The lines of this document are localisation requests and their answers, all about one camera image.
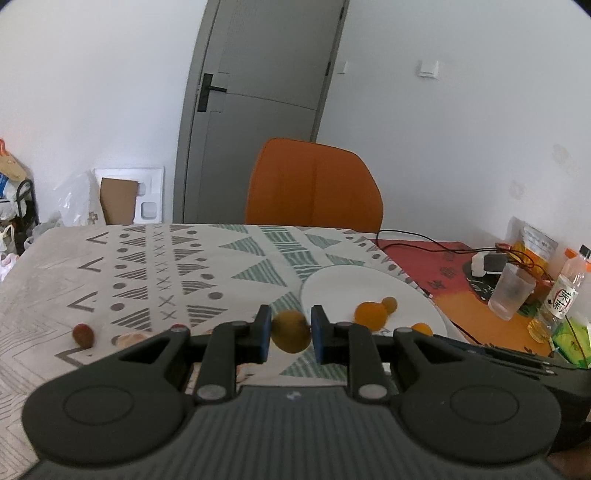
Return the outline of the large orange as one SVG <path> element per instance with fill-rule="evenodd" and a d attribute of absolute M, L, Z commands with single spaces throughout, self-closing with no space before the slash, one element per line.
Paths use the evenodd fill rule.
<path fill-rule="evenodd" d="M 372 332 L 380 331 L 388 320 L 389 313 L 382 303 L 363 302 L 356 306 L 353 320 Z"/>

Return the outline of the brown-green longan fruit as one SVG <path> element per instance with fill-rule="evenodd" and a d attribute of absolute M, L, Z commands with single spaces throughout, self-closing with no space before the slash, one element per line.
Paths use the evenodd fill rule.
<path fill-rule="evenodd" d="M 398 309 L 398 300 L 395 297 L 385 297 L 381 304 L 385 308 L 388 315 L 392 315 Z"/>

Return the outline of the small yellow kumquat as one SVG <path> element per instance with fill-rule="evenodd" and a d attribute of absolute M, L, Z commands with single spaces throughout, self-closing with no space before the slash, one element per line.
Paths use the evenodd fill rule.
<path fill-rule="evenodd" d="M 432 328 L 426 323 L 415 323 L 412 326 L 412 329 L 415 332 L 419 332 L 419 333 L 427 335 L 427 336 L 432 336 L 434 334 Z"/>

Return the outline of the peeled pomelo segment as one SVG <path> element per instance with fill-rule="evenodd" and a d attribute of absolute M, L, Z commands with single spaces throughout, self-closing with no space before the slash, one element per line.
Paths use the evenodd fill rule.
<path fill-rule="evenodd" d="M 125 333 L 116 339 L 115 346 L 122 350 L 145 341 L 148 338 L 149 335 L 144 332 Z"/>

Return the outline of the dark red round fruit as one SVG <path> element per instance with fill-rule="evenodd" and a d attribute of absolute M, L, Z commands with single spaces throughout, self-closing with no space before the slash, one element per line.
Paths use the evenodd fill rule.
<path fill-rule="evenodd" d="M 72 338 L 80 348 L 89 349 L 94 345 L 95 335 L 89 325 L 80 323 L 72 329 Z"/>

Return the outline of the white ceramic plate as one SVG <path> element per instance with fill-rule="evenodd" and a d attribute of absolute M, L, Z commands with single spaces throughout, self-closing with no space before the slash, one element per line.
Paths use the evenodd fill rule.
<path fill-rule="evenodd" d="M 315 272 L 301 287 L 301 309 L 307 316 L 320 305 L 332 323 L 353 322 L 356 307 L 363 302 L 379 303 L 387 297 L 398 302 L 379 332 L 390 336 L 394 329 L 417 323 L 428 325 L 433 333 L 448 334 L 442 315 L 422 291 L 387 273 L 369 267 L 339 265 Z"/>

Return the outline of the orange red cartoon mat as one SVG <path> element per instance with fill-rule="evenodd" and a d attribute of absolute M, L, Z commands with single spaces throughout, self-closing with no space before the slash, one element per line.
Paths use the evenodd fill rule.
<path fill-rule="evenodd" d="M 378 246 L 428 294 L 462 335 L 473 343 L 494 345 L 547 356 L 551 347 L 535 342 L 528 330 L 529 319 L 516 314 L 509 321 L 497 317 L 470 286 L 463 267 L 469 254 L 461 242 L 381 239 Z"/>

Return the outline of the green packet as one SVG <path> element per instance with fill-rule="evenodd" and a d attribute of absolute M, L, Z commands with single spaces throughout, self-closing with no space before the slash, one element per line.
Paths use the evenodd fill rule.
<path fill-rule="evenodd" d="M 567 316 L 551 339 L 555 349 L 572 365 L 590 368 L 590 322 L 585 317 Z"/>

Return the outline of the clear ribbed plastic cup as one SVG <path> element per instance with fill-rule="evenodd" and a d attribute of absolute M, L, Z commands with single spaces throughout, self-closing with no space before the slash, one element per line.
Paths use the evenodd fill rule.
<path fill-rule="evenodd" d="M 534 292 L 536 279 L 523 268 L 508 263 L 488 301 L 489 309 L 504 321 L 509 321 Z"/>

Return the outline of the white power adapter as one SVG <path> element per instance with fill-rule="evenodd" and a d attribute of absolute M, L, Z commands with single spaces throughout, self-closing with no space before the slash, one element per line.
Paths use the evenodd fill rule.
<path fill-rule="evenodd" d="M 508 263 L 508 257 L 500 252 L 479 252 L 472 257 L 471 273 L 473 277 L 501 275 Z"/>

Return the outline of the clear snack pouch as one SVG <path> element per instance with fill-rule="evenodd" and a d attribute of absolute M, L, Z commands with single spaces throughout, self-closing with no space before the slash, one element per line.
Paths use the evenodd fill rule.
<path fill-rule="evenodd" d="M 524 268 L 534 277 L 550 278 L 550 262 L 557 251 L 557 241 L 517 217 L 509 221 L 507 241 Z"/>

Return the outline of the orange chair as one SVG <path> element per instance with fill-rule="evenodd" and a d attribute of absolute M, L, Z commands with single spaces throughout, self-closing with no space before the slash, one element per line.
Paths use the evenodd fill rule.
<path fill-rule="evenodd" d="M 245 223 L 376 233 L 383 216 L 378 185 L 355 153 L 286 138 L 263 145 L 250 175 Z"/>

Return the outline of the brown cardboard piece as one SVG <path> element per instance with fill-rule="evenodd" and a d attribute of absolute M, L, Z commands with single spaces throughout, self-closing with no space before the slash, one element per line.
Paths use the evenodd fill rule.
<path fill-rule="evenodd" d="M 100 204 L 107 225 L 131 225 L 139 184 L 133 180 L 102 178 Z"/>

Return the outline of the black metal rack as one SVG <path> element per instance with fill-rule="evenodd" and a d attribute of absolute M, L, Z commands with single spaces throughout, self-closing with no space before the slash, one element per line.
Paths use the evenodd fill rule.
<path fill-rule="evenodd" d="M 16 252 L 22 254 L 25 241 L 31 236 L 32 230 L 39 224 L 37 201 L 34 182 L 25 179 L 16 189 L 17 214 L 14 217 Z"/>

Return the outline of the small white wall switch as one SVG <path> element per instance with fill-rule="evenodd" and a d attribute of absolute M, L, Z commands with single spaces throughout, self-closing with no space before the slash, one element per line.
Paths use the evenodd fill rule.
<path fill-rule="evenodd" d="M 342 61 L 341 63 L 339 63 L 339 66 L 337 67 L 337 73 L 338 74 L 345 74 L 347 66 L 348 66 L 348 62 L 346 62 L 346 61 Z"/>

